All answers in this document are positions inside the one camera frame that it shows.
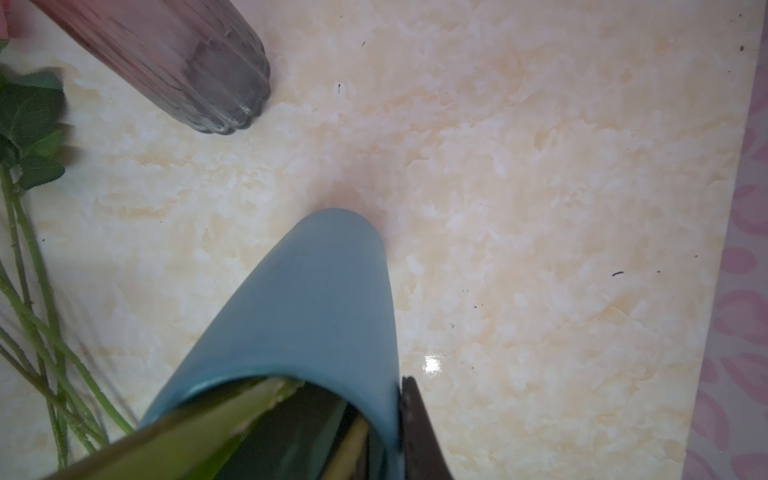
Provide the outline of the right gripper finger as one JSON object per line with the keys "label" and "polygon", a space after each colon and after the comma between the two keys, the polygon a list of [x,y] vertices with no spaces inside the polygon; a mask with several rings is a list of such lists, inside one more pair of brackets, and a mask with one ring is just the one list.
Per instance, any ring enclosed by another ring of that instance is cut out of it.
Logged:
{"label": "right gripper finger", "polygon": [[402,379],[399,410],[405,478],[452,480],[417,381],[412,376]]}

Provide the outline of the red glass vase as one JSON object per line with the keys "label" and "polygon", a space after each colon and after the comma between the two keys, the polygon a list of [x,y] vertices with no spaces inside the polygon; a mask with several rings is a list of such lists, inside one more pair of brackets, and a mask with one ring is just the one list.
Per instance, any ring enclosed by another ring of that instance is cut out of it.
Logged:
{"label": "red glass vase", "polygon": [[79,45],[174,119],[227,135],[271,94],[264,45],[229,1],[38,1]]}

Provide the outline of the teal ceramic vase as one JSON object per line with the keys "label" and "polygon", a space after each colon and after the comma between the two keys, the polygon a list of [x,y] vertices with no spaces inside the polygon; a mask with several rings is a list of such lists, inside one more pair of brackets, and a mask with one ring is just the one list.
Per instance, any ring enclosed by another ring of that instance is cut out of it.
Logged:
{"label": "teal ceramic vase", "polygon": [[404,475],[396,324],[384,244],[359,214],[301,220],[256,266],[143,417],[150,424],[214,389],[300,380],[224,466],[225,479],[310,479],[353,411],[371,427],[369,475]]}

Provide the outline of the white rose stem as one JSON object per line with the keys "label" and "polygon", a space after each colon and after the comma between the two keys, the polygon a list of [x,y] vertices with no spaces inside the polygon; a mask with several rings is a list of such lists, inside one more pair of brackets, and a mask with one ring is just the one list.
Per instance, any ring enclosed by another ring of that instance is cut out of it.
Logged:
{"label": "white rose stem", "polygon": [[370,425],[357,414],[321,475],[322,480],[367,479]]}

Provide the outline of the peach rose spray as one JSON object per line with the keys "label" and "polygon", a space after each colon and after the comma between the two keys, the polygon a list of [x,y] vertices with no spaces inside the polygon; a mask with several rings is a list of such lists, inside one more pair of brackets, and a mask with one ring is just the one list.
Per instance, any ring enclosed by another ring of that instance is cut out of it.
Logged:
{"label": "peach rose spray", "polygon": [[51,479],[181,479],[304,383],[284,377],[228,382],[110,444]]}

